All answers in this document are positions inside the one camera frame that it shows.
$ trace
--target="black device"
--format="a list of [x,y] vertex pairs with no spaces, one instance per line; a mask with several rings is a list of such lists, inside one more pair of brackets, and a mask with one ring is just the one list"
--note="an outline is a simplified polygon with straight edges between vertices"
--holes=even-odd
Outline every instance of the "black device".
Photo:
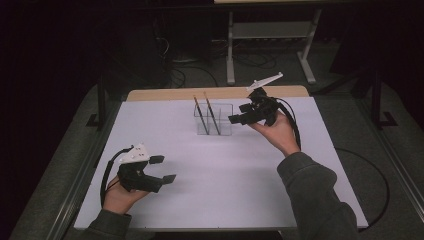
[[[115,159],[121,155],[122,153],[128,153],[130,152],[134,146],[131,146],[131,148],[126,148],[113,156],[111,160],[109,160],[105,173],[103,175],[102,185],[100,189],[100,200],[101,205],[103,206],[106,192],[108,189],[106,189],[107,180],[109,178],[110,171],[112,170],[113,163]],[[157,164],[162,163],[165,159],[164,156],[158,155],[158,156],[151,156],[149,160],[146,161],[136,161],[131,163],[123,163],[119,166],[118,170],[118,178],[119,182],[128,192],[135,189],[135,190],[141,190],[146,192],[159,192],[159,189],[162,187],[162,185],[170,184],[174,182],[174,179],[177,175],[167,175],[163,178],[157,178],[152,177],[144,174],[144,168],[147,166],[147,164]]]
[[[252,124],[262,120],[265,120],[265,124],[272,126],[277,120],[276,112],[280,109],[284,115],[287,116],[293,132],[296,137],[296,142],[299,148],[301,148],[299,129],[296,124],[296,118],[294,116],[293,109],[290,105],[279,98],[268,97],[267,93],[263,88],[256,88],[248,98],[252,101],[251,103],[240,105],[240,111],[242,114],[236,114],[229,116],[228,119],[232,124],[240,123],[242,125]],[[285,102],[291,109],[293,116],[287,110],[287,108],[278,100]]]

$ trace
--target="person's right hand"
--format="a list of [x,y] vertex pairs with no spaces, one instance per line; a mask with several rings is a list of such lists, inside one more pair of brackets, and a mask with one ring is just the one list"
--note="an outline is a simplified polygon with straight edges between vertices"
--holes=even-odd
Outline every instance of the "person's right hand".
[[249,126],[261,133],[284,156],[287,157],[295,152],[299,152],[300,148],[296,143],[288,118],[280,111],[277,111],[275,114],[277,115],[277,120],[272,126],[261,125],[259,123],[249,124]]

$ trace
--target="desk leg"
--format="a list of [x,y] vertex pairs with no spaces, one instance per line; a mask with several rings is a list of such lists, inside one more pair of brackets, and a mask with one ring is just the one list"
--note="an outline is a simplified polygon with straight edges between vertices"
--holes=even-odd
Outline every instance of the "desk leg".
[[311,67],[308,63],[308,53],[311,49],[312,41],[314,40],[315,31],[318,26],[318,21],[321,16],[321,9],[317,9],[314,14],[314,19],[311,22],[311,26],[308,31],[308,36],[306,38],[306,45],[302,52],[298,52],[297,56],[299,58],[300,64],[302,65],[303,72],[305,73],[306,80],[309,84],[315,84],[316,80],[314,74],[312,73]]
[[234,86],[236,80],[234,78],[233,63],[233,12],[230,12],[228,23],[228,55],[227,55],[227,84]]

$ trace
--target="white mount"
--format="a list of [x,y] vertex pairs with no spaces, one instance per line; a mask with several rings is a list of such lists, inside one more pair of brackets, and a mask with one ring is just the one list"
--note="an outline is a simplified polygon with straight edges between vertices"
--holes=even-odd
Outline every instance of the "white mount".
[[119,160],[121,164],[149,161],[150,155],[147,153],[143,143],[133,147],[123,158]]
[[267,85],[268,83],[270,83],[270,82],[272,82],[272,81],[275,81],[275,80],[277,80],[277,79],[279,79],[280,77],[282,77],[283,76],[283,74],[281,73],[281,72],[279,72],[277,75],[275,75],[275,76],[272,76],[272,77],[269,77],[269,78],[265,78],[265,79],[262,79],[262,80],[260,80],[260,81],[254,81],[253,82],[253,84],[250,86],[250,87],[246,87],[246,90],[247,91],[251,91],[251,90],[255,90],[256,88],[260,88],[260,87],[262,87],[262,86],[265,86],[265,85]]

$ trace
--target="hand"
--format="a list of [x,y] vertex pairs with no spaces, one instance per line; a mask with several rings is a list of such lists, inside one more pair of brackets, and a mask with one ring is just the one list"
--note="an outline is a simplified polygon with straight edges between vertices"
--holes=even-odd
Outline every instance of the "hand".
[[261,133],[284,156],[287,157],[295,152],[300,152],[288,118],[280,111],[276,112],[276,117],[277,120],[272,126],[259,123],[249,124],[249,126]]
[[135,202],[142,199],[147,194],[149,194],[149,192],[136,190],[128,192],[122,187],[121,183],[119,183],[118,176],[116,176],[108,184],[103,209],[118,214],[125,214]]

